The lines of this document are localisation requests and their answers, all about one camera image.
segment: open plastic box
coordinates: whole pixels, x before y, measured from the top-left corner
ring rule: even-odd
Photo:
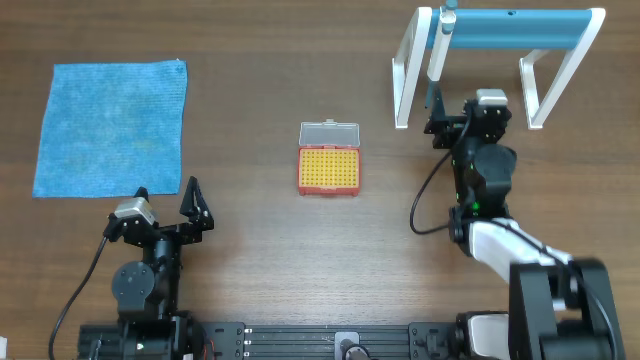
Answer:
[[[298,150],[300,195],[352,195],[360,192],[360,126],[303,122]]]

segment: wooden tabletop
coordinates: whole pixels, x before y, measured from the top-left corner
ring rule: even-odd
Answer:
[[[505,310],[508,287],[446,233],[411,233],[411,202],[444,154],[422,134],[424,76],[408,130],[395,130],[391,58],[418,6],[439,1],[44,1],[0,5],[0,335],[9,356],[46,357],[53,325],[84,276],[120,199],[33,199],[40,128],[54,64],[186,60],[182,184],[198,177],[216,229],[183,252],[179,306],[203,321],[407,324]],[[531,7],[482,1],[476,7]],[[501,143],[518,153],[512,215],[523,229],[607,265],[629,359],[640,358],[640,3],[545,0],[536,8],[606,6],[607,18],[541,131],[527,130],[520,51],[451,51],[450,111],[482,87],[509,96]],[[463,1],[461,6],[470,6]],[[561,54],[536,65],[553,80]],[[301,197],[302,121],[360,124],[358,197]],[[162,223],[180,196],[153,196]],[[450,168],[418,209],[447,221]],[[112,323],[111,277],[141,252],[108,244],[56,342],[75,356],[78,327]]]

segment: yellow grid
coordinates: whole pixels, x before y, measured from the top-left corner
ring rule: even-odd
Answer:
[[[298,184],[303,187],[357,188],[358,151],[349,149],[300,150]]]

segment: blue towel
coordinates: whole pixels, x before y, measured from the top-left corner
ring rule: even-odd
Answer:
[[[177,194],[184,61],[55,65],[34,197]]]

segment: table surface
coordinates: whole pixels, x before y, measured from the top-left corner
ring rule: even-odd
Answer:
[[[0,335],[9,356],[46,357],[51,329],[84,276],[106,215],[120,199],[33,199],[53,64],[187,61],[183,187],[198,177],[216,220],[183,252],[180,302],[201,320],[258,324],[407,324],[505,310],[508,287],[446,233],[419,237],[408,215],[443,155],[422,134],[422,76],[409,130],[393,127],[391,58],[419,1],[5,0],[0,11]],[[640,3],[603,4],[607,19],[541,131],[526,127],[520,51],[452,51],[449,109],[503,88],[513,119],[501,142],[518,153],[508,196],[520,225],[550,246],[597,256],[609,270],[628,358],[640,358]],[[478,7],[530,7],[482,1]],[[561,54],[536,65],[553,80]],[[302,121],[360,124],[358,197],[301,197]],[[162,223],[181,196],[154,196]],[[418,224],[447,221],[455,203],[443,168]],[[78,327],[116,320],[111,277],[137,248],[107,245],[68,313],[56,354],[75,356]]]

